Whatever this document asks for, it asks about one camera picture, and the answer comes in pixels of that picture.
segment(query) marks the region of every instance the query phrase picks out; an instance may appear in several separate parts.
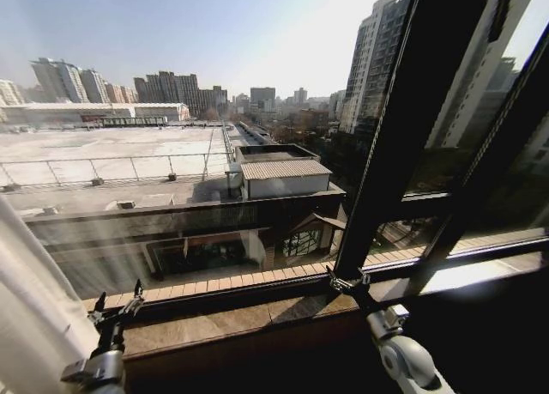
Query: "high-rise building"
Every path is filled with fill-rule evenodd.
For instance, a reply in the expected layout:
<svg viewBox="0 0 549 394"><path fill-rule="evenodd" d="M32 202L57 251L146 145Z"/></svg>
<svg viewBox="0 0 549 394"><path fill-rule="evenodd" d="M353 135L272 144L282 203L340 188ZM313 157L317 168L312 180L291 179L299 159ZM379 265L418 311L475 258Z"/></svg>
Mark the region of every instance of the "high-rise building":
<svg viewBox="0 0 549 394"><path fill-rule="evenodd" d="M147 75L147 80L134 78L134 84L140 102L183 102L193 117L209 108L216 108L218 112L226 110L226 90L219 86L199 89L195 74L178 76L161 71L158 75Z"/></svg>
<svg viewBox="0 0 549 394"><path fill-rule="evenodd" d="M57 69L70 100L76 103L89 102L86 89L80 79L80 69L65 62L57 63Z"/></svg>
<svg viewBox="0 0 549 394"><path fill-rule="evenodd" d="M109 95L109 100L115 104L123 104L125 102L124 96L122 94L122 89L120 85L115 85L113 83L107 83L105 85L106 93Z"/></svg>
<svg viewBox="0 0 549 394"><path fill-rule="evenodd" d="M190 115L197 117L202 111L198 80L195 74L175 76L175 87L178 92L178 102L189 107Z"/></svg>
<svg viewBox="0 0 549 394"><path fill-rule="evenodd" d="M369 99L378 92L378 83L386 81L389 75L390 60L396 52L395 38L401 32L408 3L409 0L378 0L374 3L371 15L360 24L347 81L340 130L354 133L359 115L374 111L372 103L368 109L364 109L362 105L365 98L366 102L370 102Z"/></svg>
<svg viewBox="0 0 549 394"><path fill-rule="evenodd" d="M158 77L160 79L160 89L164 95L164 102L178 102L178 91L173 72L161 70Z"/></svg>
<svg viewBox="0 0 549 394"><path fill-rule="evenodd" d="M274 110L275 97L274 88L250 88L250 109L259 112Z"/></svg>
<svg viewBox="0 0 549 394"><path fill-rule="evenodd" d="M303 105L307 101L307 90L299 88L297 91L293 91L293 103L295 105Z"/></svg>
<svg viewBox="0 0 549 394"><path fill-rule="evenodd" d="M25 103L23 95L19 92L17 85L6 79L0 79L0 97L2 97L0 103L4 106L20 105Z"/></svg>
<svg viewBox="0 0 549 394"><path fill-rule="evenodd" d="M80 73L82 85L86 89L87 98L90 102L105 104L109 102L106 93L105 80L95 70L83 70Z"/></svg>
<svg viewBox="0 0 549 394"><path fill-rule="evenodd" d="M137 102L137 95L132 88L121 86L122 97L127 104L134 104Z"/></svg>
<svg viewBox="0 0 549 394"><path fill-rule="evenodd" d="M238 113L247 113L250 111L250 97L246 94L240 94L235 98L235 105Z"/></svg>
<svg viewBox="0 0 549 394"><path fill-rule="evenodd" d="M345 89L334 92L329 96L328 118L330 120L339 120L343 110L343 99L345 98Z"/></svg>
<svg viewBox="0 0 549 394"><path fill-rule="evenodd" d="M488 34L497 1L488 2L437 116L426 144L427 148L458 147L483 98L486 107L485 91L490 86L509 86L512 83L516 77L512 73L514 61L509 58L502 60L501 57L529 2L530 0L510 0L504 28L493 42L488 42Z"/></svg>
<svg viewBox="0 0 549 394"><path fill-rule="evenodd" d="M137 99L139 102L150 102L148 100L147 82L143 78L134 78L136 85Z"/></svg>
<svg viewBox="0 0 549 394"><path fill-rule="evenodd" d="M50 102L89 102L78 67L49 58L31 61L31 66Z"/></svg>

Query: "rooftop vent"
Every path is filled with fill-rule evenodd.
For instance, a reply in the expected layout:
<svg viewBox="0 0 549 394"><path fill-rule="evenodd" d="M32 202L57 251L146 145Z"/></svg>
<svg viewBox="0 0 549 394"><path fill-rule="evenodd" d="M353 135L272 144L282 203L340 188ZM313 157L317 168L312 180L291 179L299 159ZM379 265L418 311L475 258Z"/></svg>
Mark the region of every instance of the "rooftop vent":
<svg viewBox="0 0 549 394"><path fill-rule="evenodd" d="M133 209L136 207L136 202L130 200L117 201L117 207L118 209Z"/></svg>

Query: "window sill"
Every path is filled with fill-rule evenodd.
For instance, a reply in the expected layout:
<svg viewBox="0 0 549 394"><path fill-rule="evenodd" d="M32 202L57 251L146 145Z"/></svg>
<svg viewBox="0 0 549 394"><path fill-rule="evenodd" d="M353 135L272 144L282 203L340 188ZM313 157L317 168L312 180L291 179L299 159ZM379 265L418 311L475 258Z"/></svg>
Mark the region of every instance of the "window sill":
<svg viewBox="0 0 549 394"><path fill-rule="evenodd" d="M541 270L546 261L541 252L501 258L439 270L419 295L440 293L481 282ZM387 305L415 294L409 279L395 279L371 285L371 295ZM320 294L278 300L224 312L185 316L158 324L137 325L124 333L126 361L172 353L207 342L274 330L296 321L315 321L358 310L345 295Z"/></svg>

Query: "corrugated metal roof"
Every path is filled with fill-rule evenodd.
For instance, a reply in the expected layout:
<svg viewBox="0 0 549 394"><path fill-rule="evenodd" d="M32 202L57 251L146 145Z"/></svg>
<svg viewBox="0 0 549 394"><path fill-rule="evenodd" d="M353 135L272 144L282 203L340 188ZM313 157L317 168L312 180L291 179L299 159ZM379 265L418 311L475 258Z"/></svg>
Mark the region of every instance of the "corrugated metal roof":
<svg viewBox="0 0 549 394"><path fill-rule="evenodd" d="M270 179L332 173L314 160L248 162L242 164L246 179Z"/></svg>

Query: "low building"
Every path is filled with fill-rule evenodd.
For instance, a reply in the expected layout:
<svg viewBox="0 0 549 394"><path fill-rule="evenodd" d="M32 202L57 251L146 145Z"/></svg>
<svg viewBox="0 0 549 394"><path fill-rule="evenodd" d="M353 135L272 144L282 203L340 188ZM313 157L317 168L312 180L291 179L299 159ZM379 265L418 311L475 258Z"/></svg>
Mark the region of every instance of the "low building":
<svg viewBox="0 0 549 394"><path fill-rule="evenodd" d="M189 119L185 104L26 104L4 108L8 124L82 125L109 117L166 117L168 121Z"/></svg>

